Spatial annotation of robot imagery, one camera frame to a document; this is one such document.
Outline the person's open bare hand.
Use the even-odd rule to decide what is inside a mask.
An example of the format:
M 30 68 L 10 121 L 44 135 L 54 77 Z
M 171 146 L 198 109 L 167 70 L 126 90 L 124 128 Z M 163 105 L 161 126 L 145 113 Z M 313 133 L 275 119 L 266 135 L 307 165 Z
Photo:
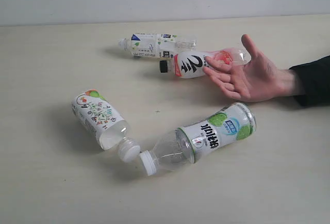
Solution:
M 247 64 L 232 66 L 207 57 L 209 67 L 203 68 L 204 73 L 226 97 L 244 102 L 260 102 L 304 93 L 294 71 L 278 69 L 247 34 L 241 37 L 241 42 L 251 56 Z

